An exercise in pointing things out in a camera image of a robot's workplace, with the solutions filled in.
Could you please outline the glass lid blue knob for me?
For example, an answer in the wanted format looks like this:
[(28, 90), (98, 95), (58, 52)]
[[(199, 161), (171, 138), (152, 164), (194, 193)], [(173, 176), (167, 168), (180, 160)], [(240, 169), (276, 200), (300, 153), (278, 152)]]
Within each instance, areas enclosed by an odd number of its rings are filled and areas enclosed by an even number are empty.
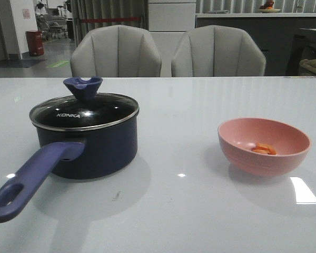
[(52, 98), (34, 106), (29, 118), (39, 128), (79, 132), (98, 130), (125, 122), (139, 113), (138, 102), (126, 95), (99, 92), (103, 79), (70, 77), (63, 81), (71, 95)]

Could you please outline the orange ham slices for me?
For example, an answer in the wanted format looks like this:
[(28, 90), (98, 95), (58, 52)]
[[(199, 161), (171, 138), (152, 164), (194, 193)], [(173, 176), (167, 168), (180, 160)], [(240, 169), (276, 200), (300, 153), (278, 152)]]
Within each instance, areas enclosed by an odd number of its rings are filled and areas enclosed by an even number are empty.
[(276, 155), (276, 150), (275, 148), (266, 143), (256, 143), (255, 147), (251, 149), (251, 151), (256, 152), (256, 153), (261, 153), (261, 154), (268, 154), (268, 155)]

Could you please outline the pink bowl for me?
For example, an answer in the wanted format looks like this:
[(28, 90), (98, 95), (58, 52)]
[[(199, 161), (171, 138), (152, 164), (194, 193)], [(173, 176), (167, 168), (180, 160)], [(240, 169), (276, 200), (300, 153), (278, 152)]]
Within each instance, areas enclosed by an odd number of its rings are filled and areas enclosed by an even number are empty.
[[(236, 118), (218, 127), (221, 150), (237, 168), (263, 177), (286, 174), (296, 169), (311, 148), (310, 138), (301, 130), (270, 119)], [(251, 151), (256, 143), (272, 145), (276, 155)]]

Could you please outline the dark blue saucepan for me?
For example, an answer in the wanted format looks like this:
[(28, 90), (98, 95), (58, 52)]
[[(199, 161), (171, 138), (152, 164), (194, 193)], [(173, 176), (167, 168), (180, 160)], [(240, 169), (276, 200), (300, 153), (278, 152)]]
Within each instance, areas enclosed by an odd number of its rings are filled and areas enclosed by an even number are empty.
[(85, 180), (128, 165), (137, 153), (137, 115), (98, 130), (51, 131), (35, 126), (40, 148), (0, 188), (0, 223), (15, 218), (50, 173)]

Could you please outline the left grey chair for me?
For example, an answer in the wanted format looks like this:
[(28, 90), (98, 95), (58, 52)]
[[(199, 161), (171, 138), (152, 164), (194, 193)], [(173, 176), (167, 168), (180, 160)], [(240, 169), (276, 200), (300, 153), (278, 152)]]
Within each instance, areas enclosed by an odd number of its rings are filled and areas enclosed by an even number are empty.
[(149, 31), (113, 25), (88, 32), (70, 65), (80, 77), (160, 77), (162, 61)]

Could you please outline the grey chair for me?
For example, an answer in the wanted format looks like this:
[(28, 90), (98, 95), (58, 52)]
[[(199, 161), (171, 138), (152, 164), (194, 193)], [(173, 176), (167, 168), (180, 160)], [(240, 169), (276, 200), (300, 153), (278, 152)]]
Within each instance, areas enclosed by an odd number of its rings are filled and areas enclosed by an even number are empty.
[(244, 30), (209, 25), (185, 32), (171, 60), (173, 77), (263, 76), (266, 58)]
[(149, 31), (113, 25), (88, 32), (70, 65), (80, 77), (160, 77), (162, 61)]

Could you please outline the right grey chair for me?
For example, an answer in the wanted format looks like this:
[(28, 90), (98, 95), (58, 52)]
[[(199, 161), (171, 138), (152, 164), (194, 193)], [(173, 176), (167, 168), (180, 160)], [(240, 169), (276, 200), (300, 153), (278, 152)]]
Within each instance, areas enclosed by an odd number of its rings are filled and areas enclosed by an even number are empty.
[(171, 60), (173, 77), (263, 76), (266, 58), (244, 30), (209, 25), (185, 32)]

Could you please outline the white cabinet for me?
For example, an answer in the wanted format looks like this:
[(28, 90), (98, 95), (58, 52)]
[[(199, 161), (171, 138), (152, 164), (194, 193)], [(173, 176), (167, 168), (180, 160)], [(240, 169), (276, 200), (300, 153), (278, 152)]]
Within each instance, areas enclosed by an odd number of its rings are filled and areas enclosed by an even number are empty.
[(151, 32), (184, 32), (195, 27), (196, 1), (148, 1)]

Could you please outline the red barrier belt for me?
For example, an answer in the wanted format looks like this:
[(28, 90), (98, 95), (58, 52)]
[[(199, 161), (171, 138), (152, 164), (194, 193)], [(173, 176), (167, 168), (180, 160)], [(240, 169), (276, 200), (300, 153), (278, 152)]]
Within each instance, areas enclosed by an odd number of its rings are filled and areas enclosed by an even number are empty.
[(123, 17), (123, 18), (86, 18), (80, 19), (81, 23), (112, 23), (112, 22), (141, 22), (142, 16), (137, 17)]

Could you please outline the dark grey counter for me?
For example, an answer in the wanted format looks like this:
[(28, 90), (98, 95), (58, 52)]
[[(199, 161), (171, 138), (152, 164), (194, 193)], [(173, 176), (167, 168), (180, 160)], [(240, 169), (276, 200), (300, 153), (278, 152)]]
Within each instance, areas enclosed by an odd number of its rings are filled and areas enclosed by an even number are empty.
[(286, 75), (292, 41), (300, 28), (316, 28), (316, 13), (197, 14), (196, 27), (221, 25), (245, 30), (266, 57), (266, 76)]

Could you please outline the red trash bin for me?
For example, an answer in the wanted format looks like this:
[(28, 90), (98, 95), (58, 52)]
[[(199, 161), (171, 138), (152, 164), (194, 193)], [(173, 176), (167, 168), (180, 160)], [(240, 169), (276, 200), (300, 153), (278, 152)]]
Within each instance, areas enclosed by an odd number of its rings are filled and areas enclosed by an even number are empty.
[(41, 31), (26, 31), (26, 39), (30, 56), (41, 56), (44, 54)]

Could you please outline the fruit plate on counter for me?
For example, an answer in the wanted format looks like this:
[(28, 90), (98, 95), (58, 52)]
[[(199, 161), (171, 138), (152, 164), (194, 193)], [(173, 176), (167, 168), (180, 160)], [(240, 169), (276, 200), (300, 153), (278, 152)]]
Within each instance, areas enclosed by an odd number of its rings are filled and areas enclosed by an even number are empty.
[(266, 0), (258, 9), (260, 13), (278, 13), (281, 9), (274, 7), (274, 0)]

